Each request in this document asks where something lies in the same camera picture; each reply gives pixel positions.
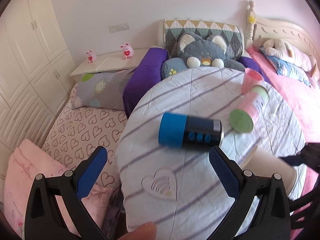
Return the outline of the person's left hand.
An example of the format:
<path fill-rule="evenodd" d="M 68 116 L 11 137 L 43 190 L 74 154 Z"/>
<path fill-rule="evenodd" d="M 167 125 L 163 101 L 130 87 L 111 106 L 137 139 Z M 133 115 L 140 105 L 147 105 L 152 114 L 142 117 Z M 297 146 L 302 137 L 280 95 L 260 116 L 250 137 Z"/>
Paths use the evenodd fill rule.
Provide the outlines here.
<path fill-rule="evenodd" d="M 155 240 L 156 235 L 157 226 L 153 222 L 147 222 L 121 236 L 119 240 Z"/>

